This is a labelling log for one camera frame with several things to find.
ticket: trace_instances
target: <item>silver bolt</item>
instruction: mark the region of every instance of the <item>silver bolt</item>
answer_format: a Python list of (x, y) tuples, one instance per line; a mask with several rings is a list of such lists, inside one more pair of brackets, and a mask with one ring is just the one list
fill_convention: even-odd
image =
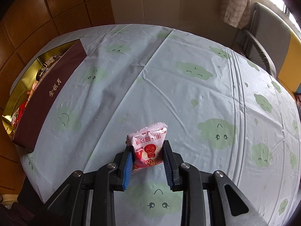
[(116, 167), (116, 164), (115, 164), (114, 162), (110, 162), (110, 163), (108, 163), (106, 166), (107, 166), (107, 168), (109, 168), (109, 169), (113, 169), (113, 168)]
[(181, 167), (184, 168), (184, 169), (188, 169), (188, 168), (190, 167), (190, 164), (187, 163), (187, 162), (183, 162), (183, 163), (181, 164)]
[(72, 173), (72, 175), (73, 175), (74, 177), (79, 177), (79, 176), (82, 175), (82, 171), (80, 171), (80, 170), (74, 171), (74, 172)]
[(214, 174), (217, 177), (223, 177), (225, 175), (222, 171), (219, 171), (219, 170), (215, 171)]

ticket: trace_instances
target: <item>yellow and gray upholstery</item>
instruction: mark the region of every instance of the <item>yellow and gray upholstery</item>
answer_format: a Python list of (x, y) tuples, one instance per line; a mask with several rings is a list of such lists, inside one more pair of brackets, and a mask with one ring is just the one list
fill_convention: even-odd
[[(254, 3), (249, 31), (272, 59), (279, 82), (293, 95), (301, 92), (301, 40), (273, 11), (261, 3)], [(265, 68), (254, 43), (244, 39), (240, 43), (246, 57)]]

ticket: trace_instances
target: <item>cartoon eye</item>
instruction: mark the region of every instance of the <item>cartoon eye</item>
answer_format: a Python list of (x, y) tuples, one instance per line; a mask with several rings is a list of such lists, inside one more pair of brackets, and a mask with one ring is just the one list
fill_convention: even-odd
[(150, 204), (149, 204), (149, 205), (147, 205), (147, 206), (149, 206), (150, 208), (153, 208), (153, 207), (155, 207), (155, 203), (153, 203), (153, 202), (150, 202)]
[(163, 202), (163, 203), (162, 203), (162, 207), (163, 207), (163, 208), (167, 208), (168, 206), (169, 206), (169, 205), (168, 205), (166, 202)]

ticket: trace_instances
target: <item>chair armrest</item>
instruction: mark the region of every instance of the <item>chair armrest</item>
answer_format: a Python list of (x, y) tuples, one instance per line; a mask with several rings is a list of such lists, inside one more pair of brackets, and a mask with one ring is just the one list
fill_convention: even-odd
[(255, 36), (248, 31), (247, 29), (242, 29), (242, 32), (250, 39), (250, 41), (253, 43), (255, 49), (257, 50), (259, 56), (261, 57), (263, 63), (265, 64), (266, 71), (269, 73), (272, 77), (276, 79), (276, 68), (275, 65), (266, 52), (266, 50), (263, 48), (263, 46), (259, 43), (259, 41), (255, 38)]

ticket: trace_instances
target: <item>pink candy wrapper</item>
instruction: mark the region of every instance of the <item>pink candy wrapper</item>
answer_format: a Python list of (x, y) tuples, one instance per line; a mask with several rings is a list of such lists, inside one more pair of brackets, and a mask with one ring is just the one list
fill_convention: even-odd
[(132, 173), (163, 162), (162, 145), (166, 132), (167, 125), (163, 122), (158, 122), (126, 137), (126, 145), (132, 145), (135, 152)]

